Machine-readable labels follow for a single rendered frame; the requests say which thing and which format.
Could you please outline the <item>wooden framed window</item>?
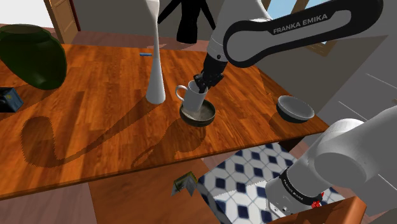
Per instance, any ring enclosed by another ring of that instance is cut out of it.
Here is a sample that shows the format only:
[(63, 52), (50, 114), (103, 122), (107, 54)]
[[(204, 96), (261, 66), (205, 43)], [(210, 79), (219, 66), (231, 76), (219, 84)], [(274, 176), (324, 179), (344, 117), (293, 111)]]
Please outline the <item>wooden framed window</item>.
[[(267, 13), (273, 18), (283, 17), (306, 8), (321, 4), (327, 0), (260, 0)], [(327, 56), (337, 43), (336, 40), (325, 41), (306, 46), (308, 50), (313, 51), (323, 57)]]

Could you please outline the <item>dark green round vase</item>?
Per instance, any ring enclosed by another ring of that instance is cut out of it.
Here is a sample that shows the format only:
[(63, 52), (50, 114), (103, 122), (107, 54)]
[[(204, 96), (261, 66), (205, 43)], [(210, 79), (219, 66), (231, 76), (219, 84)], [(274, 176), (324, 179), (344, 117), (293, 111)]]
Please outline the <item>dark green round vase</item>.
[(40, 26), (0, 27), (0, 61), (20, 79), (41, 90), (59, 88), (66, 79), (66, 53), (60, 42)]

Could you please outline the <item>tall slim white vase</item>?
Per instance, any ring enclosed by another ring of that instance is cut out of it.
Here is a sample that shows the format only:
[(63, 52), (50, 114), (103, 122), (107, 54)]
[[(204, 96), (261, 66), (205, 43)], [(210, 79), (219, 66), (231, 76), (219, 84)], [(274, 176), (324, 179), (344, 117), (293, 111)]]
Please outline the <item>tall slim white vase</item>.
[(146, 99), (152, 104), (161, 104), (165, 101), (165, 89), (162, 76), (162, 67), (160, 61), (160, 47), (158, 38), (158, 15), (160, 9), (160, 0), (145, 0), (150, 15), (153, 19), (154, 45), (152, 54), (152, 65), (150, 81), (146, 91)]

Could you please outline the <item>wooden door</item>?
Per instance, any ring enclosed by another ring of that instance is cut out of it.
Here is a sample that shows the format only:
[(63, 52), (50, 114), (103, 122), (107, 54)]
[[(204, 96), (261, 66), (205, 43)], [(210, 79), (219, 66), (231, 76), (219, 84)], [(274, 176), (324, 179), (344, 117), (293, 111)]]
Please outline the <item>wooden door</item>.
[(71, 44), (81, 31), (73, 0), (43, 0), (57, 34), (63, 44)]

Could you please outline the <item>black tripod stand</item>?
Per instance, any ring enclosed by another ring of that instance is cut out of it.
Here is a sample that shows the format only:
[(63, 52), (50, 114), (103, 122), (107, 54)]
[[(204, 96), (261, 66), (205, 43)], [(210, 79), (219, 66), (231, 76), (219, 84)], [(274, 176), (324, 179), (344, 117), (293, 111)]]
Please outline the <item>black tripod stand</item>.
[(181, 21), (176, 34), (178, 42), (184, 44), (195, 44), (197, 42), (197, 20), (201, 11), (204, 13), (211, 29), (215, 30), (216, 23), (206, 0), (171, 0), (158, 16), (157, 23), (161, 24), (178, 5), (181, 5)]

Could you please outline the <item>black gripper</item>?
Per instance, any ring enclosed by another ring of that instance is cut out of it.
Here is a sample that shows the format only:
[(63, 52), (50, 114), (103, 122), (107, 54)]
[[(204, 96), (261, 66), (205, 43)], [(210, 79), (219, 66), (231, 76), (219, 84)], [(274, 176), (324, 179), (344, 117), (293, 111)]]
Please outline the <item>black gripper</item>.
[(201, 94), (204, 94), (207, 89), (214, 87), (223, 79), (223, 71), (227, 64), (228, 62), (215, 59), (209, 54), (206, 55), (202, 74), (193, 76)]

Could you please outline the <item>grey and white bowl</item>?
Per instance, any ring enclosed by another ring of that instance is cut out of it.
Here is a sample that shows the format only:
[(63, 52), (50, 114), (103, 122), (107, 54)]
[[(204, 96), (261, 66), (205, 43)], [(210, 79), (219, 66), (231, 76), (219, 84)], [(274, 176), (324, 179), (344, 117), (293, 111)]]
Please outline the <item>grey and white bowl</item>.
[(282, 95), (276, 104), (278, 114), (291, 123), (304, 123), (314, 118), (314, 110), (304, 101), (289, 95)]

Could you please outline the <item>dark blue box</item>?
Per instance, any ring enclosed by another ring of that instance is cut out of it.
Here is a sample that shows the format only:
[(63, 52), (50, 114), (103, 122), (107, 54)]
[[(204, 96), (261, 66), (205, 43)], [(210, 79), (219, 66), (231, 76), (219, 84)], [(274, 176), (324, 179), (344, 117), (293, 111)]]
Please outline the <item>dark blue box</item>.
[(23, 103), (13, 87), (0, 87), (0, 113), (15, 113)]

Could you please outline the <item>dark round bowl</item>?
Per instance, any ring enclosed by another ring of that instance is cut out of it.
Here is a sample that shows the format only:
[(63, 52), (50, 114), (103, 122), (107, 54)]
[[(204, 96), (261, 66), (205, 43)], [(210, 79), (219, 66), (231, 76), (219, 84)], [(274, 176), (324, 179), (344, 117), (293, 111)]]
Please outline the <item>dark round bowl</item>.
[(189, 111), (181, 105), (179, 114), (182, 120), (188, 125), (205, 127), (213, 122), (216, 115), (216, 108), (211, 102), (204, 100), (198, 111)]

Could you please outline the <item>white mug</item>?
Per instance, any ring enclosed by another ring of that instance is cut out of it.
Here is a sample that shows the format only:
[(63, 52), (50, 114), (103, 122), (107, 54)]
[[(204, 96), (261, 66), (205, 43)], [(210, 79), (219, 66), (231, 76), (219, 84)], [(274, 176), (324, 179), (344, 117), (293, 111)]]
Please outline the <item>white mug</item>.
[[(179, 89), (185, 90), (185, 94), (183, 97), (178, 94)], [(190, 81), (187, 87), (184, 85), (178, 85), (175, 89), (176, 97), (182, 101), (183, 107), (188, 111), (193, 112), (196, 112), (201, 108), (207, 92), (208, 89), (204, 94), (201, 94), (200, 89), (198, 88), (194, 80)]]

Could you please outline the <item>wooden table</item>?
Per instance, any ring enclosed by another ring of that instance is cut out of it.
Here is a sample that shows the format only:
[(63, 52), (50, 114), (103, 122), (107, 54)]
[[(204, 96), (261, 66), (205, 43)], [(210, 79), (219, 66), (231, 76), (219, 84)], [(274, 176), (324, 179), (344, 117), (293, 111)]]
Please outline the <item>wooden table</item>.
[(67, 76), (51, 91), (25, 85), (0, 62), (0, 86), (24, 104), (0, 114), (0, 200), (128, 172), (323, 132), (315, 117), (289, 123), (277, 113), (284, 89), (257, 67), (226, 68), (207, 99), (216, 116), (206, 127), (179, 115), (178, 85), (200, 70), (204, 52), (160, 52), (166, 99), (150, 104), (146, 49), (65, 45)]

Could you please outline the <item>small green folded book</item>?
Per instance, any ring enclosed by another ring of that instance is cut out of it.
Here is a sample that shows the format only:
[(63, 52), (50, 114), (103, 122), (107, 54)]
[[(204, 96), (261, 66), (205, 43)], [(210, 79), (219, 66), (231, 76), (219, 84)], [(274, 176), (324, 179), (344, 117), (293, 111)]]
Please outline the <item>small green folded book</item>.
[(182, 175), (178, 179), (175, 179), (172, 185), (172, 192), (171, 195), (175, 195), (179, 193), (183, 189), (187, 189), (190, 196), (193, 196), (193, 193), (197, 187), (198, 180), (192, 171), (187, 172), (186, 174)]

